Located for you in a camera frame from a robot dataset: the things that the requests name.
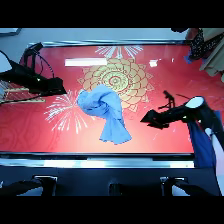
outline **gray floor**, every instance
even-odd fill
[[[184,40],[187,31],[170,28],[22,28],[19,35],[0,37],[0,50],[19,62],[27,44],[45,41],[165,39]]]

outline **gold floral pattern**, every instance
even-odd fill
[[[134,59],[109,59],[106,66],[84,68],[84,78],[78,79],[86,91],[104,84],[120,96],[122,108],[136,112],[138,102],[149,102],[146,91],[154,90],[148,82],[153,75],[145,73],[146,65],[136,64]]]

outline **blue fabric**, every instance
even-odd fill
[[[219,111],[215,111],[216,116],[221,121]],[[189,122],[188,129],[190,131],[191,142],[194,148],[195,167],[198,168],[215,168],[216,156],[212,146],[212,142],[208,135],[200,129],[196,122]]]
[[[131,140],[122,117],[120,98],[112,89],[101,84],[92,92],[84,90],[79,94],[77,104],[84,113],[106,119],[100,140],[114,144]]]

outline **white firework pattern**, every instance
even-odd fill
[[[99,46],[98,49],[95,51],[95,53],[103,54],[106,58],[112,58],[113,54],[116,52],[117,55],[115,58],[121,59],[123,58],[122,55],[122,48],[127,52],[129,57],[135,58],[135,55],[137,55],[140,51],[143,50],[143,48],[139,45],[135,46]]]
[[[52,131],[57,128],[59,131],[68,131],[71,125],[75,125],[76,134],[82,130],[82,127],[88,127],[87,123],[77,111],[77,97],[78,91],[69,90],[67,94],[62,96],[57,96],[56,100],[47,107],[49,109],[44,114],[48,114],[48,117],[45,119],[51,123],[55,118],[59,117],[59,120],[56,122]]]

